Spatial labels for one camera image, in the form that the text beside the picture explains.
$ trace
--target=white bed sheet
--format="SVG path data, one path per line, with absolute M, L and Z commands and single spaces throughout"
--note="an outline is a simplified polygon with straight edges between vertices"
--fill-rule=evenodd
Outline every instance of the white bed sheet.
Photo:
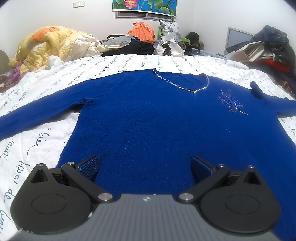
M 88 79 L 151 68 L 160 72 L 206 73 L 249 89 L 250 82 L 255 81 L 266 94 L 292 99 L 265 73 L 249 69 L 239 62 L 209 56 L 93 56 L 67 63 L 51 56 L 49 64 L 50 69 L 27 73 L 18 85 L 0 94 L 0 116 Z M 56 166 L 78 116 L 79 113 L 69 112 L 58 120 L 0 141 L 0 240 L 8 240 L 17 231 L 11 220 L 10 205 L 27 175 L 37 163 L 45 163 L 49 168 Z M 281 118 L 279 121 L 296 143 L 296 117 Z

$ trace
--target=metal screw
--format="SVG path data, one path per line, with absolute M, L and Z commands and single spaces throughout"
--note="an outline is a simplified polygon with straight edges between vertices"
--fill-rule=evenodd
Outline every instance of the metal screw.
M 190 194 L 190 193 L 181 193 L 181 194 L 179 195 L 179 198 L 180 198 L 181 200 L 184 200 L 184 201 L 190 201 L 190 200 L 193 199 L 193 195 Z
M 102 201 L 109 201 L 111 198 L 113 198 L 113 195 L 111 193 L 101 193 L 98 196 L 98 199 Z

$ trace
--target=gray ribbed plate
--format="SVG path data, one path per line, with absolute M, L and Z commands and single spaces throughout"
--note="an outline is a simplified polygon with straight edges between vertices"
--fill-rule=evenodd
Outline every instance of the gray ribbed plate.
M 267 232 L 239 237 L 210 226 L 190 204 L 171 195 L 122 194 L 100 204 L 83 225 L 65 233 L 38 235 L 20 231 L 11 241 L 280 241 Z

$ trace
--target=red fabric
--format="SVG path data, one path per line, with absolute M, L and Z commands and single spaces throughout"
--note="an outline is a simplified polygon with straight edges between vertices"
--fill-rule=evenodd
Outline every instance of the red fabric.
M 291 66 L 285 66 L 285 65 L 283 65 L 283 64 L 281 64 L 279 62 L 273 61 L 270 58 L 269 59 L 261 59 L 261 60 L 258 60 L 258 61 L 256 61 L 256 63 L 258 63 L 258 64 L 259 63 L 266 63 L 269 66 L 271 66 L 271 67 L 273 67 L 275 69 L 278 69 L 278 70 L 280 70 L 282 72 L 285 72 L 285 73 L 288 73 L 291 70 Z

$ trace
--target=blue sweater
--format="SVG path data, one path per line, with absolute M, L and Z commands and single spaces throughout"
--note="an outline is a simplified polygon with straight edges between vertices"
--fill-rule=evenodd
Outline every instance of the blue sweater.
M 203 75 L 159 73 L 188 89 Z M 81 114 L 57 167 L 99 154 L 95 183 L 109 192 L 177 195 L 195 184 L 190 160 L 198 155 L 232 170 L 255 165 L 278 198 L 275 233 L 296 238 L 296 146 L 277 115 L 295 116 L 296 102 L 210 77 L 195 94 L 151 69 L 88 80 L 0 118 L 0 139 L 48 122 L 80 105 Z

